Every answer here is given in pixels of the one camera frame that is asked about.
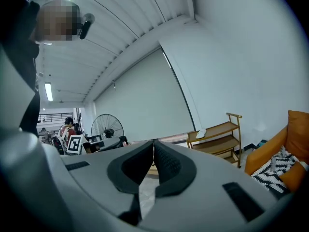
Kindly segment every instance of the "white roller blind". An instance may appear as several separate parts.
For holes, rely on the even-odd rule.
[[[161,50],[157,50],[110,86],[95,101],[97,116],[111,114],[129,141],[193,131],[181,90]]]

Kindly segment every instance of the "armrest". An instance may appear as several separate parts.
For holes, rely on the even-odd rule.
[[[283,128],[276,136],[269,140],[266,144],[259,147],[247,157],[245,172],[252,175],[271,157],[278,153],[281,146],[285,145],[286,136],[288,133],[287,126]]]

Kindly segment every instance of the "large industrial fan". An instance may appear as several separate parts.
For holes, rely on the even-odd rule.
[[[110,114],[102,114],[95,119],[91,127],[91,135],[101,135],[102,140],[124,135],[124,129],[120,121]]]

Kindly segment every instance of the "black and white blanket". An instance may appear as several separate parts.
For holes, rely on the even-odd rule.
[[[299,160],[282,146],[276,155],[251,176],[279,199],[290,192],[279,176],[287,172],[297,161]]]

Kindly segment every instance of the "white corrugated ceiling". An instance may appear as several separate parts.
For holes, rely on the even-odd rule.
[[[33,0],[40,5],[50,0]],[[144,34],[181,15],[189,15],[187,0],[71,0],[95,22],[84,40],[41,45],[37,69],[52,83],[55,102],[83,102],[109,65]]]

